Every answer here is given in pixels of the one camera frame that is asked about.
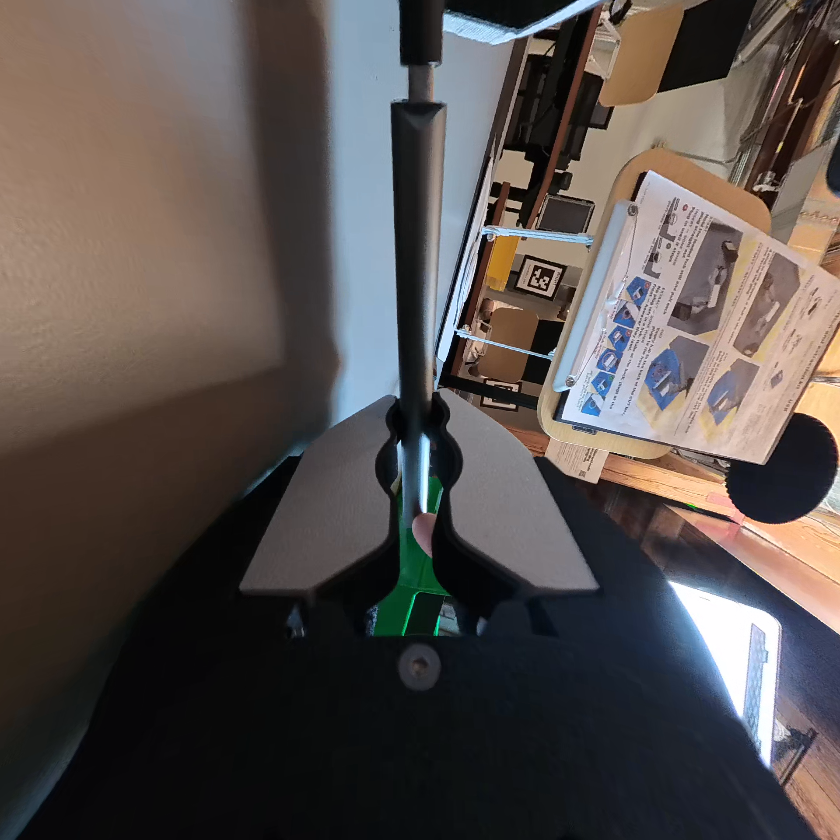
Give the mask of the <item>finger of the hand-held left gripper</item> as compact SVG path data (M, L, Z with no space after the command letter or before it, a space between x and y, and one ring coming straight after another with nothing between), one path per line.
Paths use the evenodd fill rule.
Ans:
M603 1L445 1L444 31L489 46L535 35Z

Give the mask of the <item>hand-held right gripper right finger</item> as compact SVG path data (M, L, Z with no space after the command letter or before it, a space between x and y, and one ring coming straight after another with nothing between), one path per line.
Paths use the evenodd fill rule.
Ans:
M458 630L477 634L504 602L601 591L536 459L504 426L452 392L434 395L443 494L434 572Z

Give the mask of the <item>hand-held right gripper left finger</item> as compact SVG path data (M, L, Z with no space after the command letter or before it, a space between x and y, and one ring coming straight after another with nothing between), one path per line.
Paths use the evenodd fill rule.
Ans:
M243 596L331 604L359 636L400 577L398 402L385 395L329 428L300 456L239 583Z

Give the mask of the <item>grey usb hub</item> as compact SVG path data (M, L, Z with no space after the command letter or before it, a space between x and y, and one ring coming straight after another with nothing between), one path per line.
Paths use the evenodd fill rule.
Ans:
M391 105L402 518L408 528L427 509L446 115L440 102Z

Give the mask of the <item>green plastic bin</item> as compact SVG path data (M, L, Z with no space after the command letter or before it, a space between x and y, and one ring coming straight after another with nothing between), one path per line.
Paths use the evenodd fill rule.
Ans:
M400 573L393 591L377 605L376 637L438 635L439 614L448 593L438 582L431 557L398 513Z

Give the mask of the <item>black white tag sign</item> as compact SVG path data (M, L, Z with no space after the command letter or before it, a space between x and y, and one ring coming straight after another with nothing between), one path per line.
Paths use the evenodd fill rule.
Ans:
M517 273L513 290L543 301L554 301L562 286L568 266L525 255Z
M480 397L480 408L509 413L516 413L519 410L519 405L517 403L512 402L510 399L502 400L501 396L502 392L504 392L506 395L519 395L522 392L521 381L507 382L485 377L482 380L482 384L487 385L490 388L491 394L482 395Z

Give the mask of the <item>plywood board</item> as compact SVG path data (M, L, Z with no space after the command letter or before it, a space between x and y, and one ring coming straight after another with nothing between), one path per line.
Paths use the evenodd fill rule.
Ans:
M657 93L684 13L684 4L676 2L625 19L615 64L599 95L603 107L634 106Z

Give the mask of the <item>black fabric panel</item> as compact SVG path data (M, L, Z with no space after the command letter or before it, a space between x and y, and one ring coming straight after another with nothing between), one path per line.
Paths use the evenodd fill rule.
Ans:
M687 9L658 92L725 78L755 4L755 1L706 1Z

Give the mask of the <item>yellow panel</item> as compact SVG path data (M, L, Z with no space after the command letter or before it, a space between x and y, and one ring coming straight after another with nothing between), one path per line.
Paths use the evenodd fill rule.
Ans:
M490 242L490 259L485 278L489 289L506 289L519 243L520 237L514 236L498 236Z

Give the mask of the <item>silver open laptop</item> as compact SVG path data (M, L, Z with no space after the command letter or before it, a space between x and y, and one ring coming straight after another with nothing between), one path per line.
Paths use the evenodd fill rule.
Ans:
M762 762L772 765L782 625L771 614L670 582L721 674Z

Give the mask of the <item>instruction sheet on wooden stand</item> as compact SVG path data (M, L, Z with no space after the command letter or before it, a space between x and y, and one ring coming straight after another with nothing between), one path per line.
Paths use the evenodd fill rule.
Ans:
M566 351L567 345L569 343L577 345L581 341L580 338L574 336L573 320L579 315L584 302L585 290L590 283L595 262L598 260L603 241L607 236L614 207L619 203L629 202L635 194L639 180L646 172L662 175L765 234L768 234L771 229L771 215L767 206L755 195L721 179L671 150L657 148L637 154L625 163L616 176L612 190L603 205L602 217L595 231L594 242L584 262L578 290L560 336L559 349L556 357L551 361L548 380L542 385L535 412L539 420L539 432L544 438L551 438L569 445L600 449L615 455L654 460L666 455L670 447L666 444L603 431L596 430L590 433L582 429L575 430L570 424L553 420L553 413L561 396L553 389L553 378L562 362L562 354Z

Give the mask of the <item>black round pad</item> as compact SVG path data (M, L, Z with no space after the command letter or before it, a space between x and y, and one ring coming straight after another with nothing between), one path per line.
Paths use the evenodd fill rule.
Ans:
M784 524L823 502L838 471L838 446L819 419L795 413L766 464L733 460L724 482L733 506L746 518Z

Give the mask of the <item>printed instruction sheet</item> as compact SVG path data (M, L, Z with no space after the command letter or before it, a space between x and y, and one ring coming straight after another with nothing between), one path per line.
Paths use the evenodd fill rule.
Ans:
M550 417L763 466L837 331L838 294L788 245L645 170L575 295Z

